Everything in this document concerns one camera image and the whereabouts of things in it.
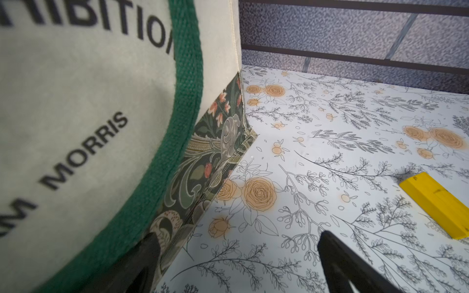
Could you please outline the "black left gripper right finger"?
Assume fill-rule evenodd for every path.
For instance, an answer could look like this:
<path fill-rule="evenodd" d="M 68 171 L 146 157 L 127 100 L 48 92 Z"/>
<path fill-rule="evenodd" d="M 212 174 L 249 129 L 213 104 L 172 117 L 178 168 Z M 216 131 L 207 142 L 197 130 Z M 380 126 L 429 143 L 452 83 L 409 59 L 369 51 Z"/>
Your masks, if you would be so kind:
<path fill-rule="evenodd" d="M 400 290 L 368 265 L 333 233 L 320 235 L 318 252 L 331 293 L 398 293 Z"/>

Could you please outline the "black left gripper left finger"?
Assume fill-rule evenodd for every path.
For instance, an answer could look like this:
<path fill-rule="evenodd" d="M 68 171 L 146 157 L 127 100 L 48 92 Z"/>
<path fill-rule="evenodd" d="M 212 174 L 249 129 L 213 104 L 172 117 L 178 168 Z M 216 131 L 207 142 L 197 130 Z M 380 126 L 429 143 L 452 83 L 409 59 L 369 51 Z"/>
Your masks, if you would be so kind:
<path fill-rule="evenodd" d="M 119 259 L 110 270 L 88 284 L 84 293 L 149 293 L 161 248 L 150 233 Z"/>

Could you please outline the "yellow wooden block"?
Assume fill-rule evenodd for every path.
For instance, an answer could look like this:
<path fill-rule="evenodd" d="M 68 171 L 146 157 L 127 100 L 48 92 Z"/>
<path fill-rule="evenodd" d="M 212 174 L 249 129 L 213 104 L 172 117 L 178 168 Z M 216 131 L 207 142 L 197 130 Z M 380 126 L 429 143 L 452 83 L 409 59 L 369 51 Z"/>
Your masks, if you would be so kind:
<path fill-rule="evenodd" d="M 428 173 L 409 177 L 400 182 L 399 186 L 451 238 L 468 238 L 469 208 Z"/>

